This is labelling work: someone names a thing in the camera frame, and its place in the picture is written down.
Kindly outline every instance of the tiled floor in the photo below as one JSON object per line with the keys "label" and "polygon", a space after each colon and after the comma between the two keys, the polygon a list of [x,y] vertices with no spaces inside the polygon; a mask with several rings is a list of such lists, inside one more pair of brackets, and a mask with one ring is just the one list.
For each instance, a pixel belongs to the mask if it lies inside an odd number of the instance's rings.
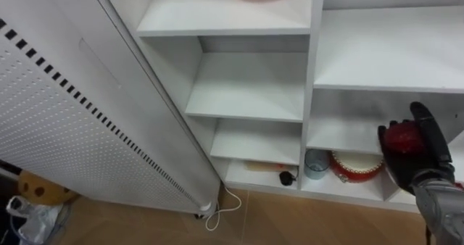
{"label": "tiled floor", "polygon": [[[417,214],[232,191],[243,206],[223,213],[215,232],[193,215],[81,198],[53,244],[425,244]],[[224,193],[222,207],[234,207],[236,200]]]}

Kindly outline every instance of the red and white object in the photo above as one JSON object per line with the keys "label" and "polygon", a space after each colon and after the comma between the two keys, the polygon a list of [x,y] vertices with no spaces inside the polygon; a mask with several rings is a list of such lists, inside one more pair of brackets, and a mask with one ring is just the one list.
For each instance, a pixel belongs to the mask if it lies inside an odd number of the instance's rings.
{"label": "red and white object", "polygon": [[374,178],[383,163],[383,157],[374,154],[333,151],[331,157],[331,168],[344,183],[362,183]]}

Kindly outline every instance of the white shelf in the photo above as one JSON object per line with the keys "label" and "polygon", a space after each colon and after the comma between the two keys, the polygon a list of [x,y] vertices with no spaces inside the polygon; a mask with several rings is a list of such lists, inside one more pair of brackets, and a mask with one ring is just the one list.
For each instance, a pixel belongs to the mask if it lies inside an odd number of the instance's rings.
{"label": "white shelf", "polygon": [[397,194],[395,194],[389,202],[395,203],[403,203],[403,204],[414,204],[415,205],[415,197],[412,194],[409,194],[406,191],[400,190]]}
{"label": "white shelf", "polygon": [[459,94],[316,89],[312,97],[308,148],[380,154],[378,126],[412,119],[413,101],[430,109],[448,141],[464,128]]}
{"label": "white shelf", "polygon": [[[297,170],[292,171],[293,175],[297,174]],[[232,160],[229,164],[226,183],[231,184],[246,184],[267,186],[285,189],[297,189],[297,183],[293,182],[291,186],[283,186],[278,177],[279,172],[255,172],[245,168],[245,164],[240,160]]]}
{"label": "white shelf", "polygon": [[464,93],[464,7],[323,12],[315,88]]}
{"label": "white shelf", "polygon": [[364,183],[342,183],[330,170],[320,180],[311,180],[303,176],[302,191],[374,201],[384,200],[380,175]]}
{"label": "white shelf", "polygon": [[382,124],[379,120],[321,117],[312,123],[307,148],[381,154],[377,136],[377,127]]}
{"label": "white shelf", "polygon": [[298,165],[301,124],[224,119],[219,122],[211,156]]}
{"label": "white shelf", "polygon": [[312,0],[152,0],[139,36],[309,34]]}
{"label": "white shelf", "polygon": [[186,114],[303,121],[307,55],[204,54]]}

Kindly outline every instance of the metal robot arm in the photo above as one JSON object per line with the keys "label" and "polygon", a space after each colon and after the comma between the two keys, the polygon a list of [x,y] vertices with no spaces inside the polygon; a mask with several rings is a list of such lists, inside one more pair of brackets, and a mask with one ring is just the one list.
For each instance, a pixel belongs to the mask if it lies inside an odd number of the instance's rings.
{"label": "metal robot arm", "polygon": [[436,245],[464,245],[464,191],[439,179],[425,180],[413,189]]}

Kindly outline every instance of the robotic arm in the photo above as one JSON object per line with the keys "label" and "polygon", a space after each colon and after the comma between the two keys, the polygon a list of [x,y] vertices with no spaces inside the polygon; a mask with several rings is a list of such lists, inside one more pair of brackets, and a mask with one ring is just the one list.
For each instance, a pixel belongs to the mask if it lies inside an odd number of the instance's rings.
{"label": "robotic arm", "polygon": [[416,204],[436,245],[464,245],[464,191],[455,186],[447,143],[433,115],[421,103],[410,105],[414,121],[378,127],[389,174],[415,195]]}

